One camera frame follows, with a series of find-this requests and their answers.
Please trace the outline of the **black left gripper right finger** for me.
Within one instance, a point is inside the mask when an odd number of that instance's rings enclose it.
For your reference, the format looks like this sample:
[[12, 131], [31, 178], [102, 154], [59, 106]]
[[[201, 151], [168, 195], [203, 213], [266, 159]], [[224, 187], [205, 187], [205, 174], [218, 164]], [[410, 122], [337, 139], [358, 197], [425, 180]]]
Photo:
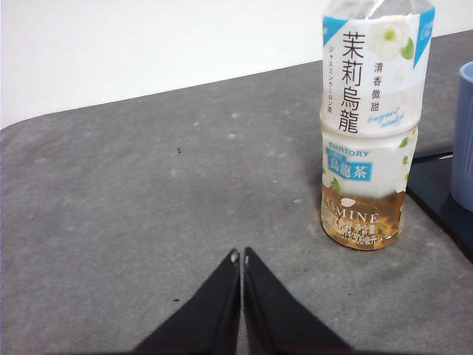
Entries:
[[250, 247], [243, 308], [251, 354], [340, 354], [351, 346], [310, 313]]

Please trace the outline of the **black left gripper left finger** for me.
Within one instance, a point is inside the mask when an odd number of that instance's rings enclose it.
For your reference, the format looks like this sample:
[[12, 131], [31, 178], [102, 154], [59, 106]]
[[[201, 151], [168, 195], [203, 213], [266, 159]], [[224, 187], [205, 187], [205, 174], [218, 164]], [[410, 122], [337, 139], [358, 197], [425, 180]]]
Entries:
[[241, 309], [239, 252], [230, 250], [195, 295], [136, 354], [235, 354]]

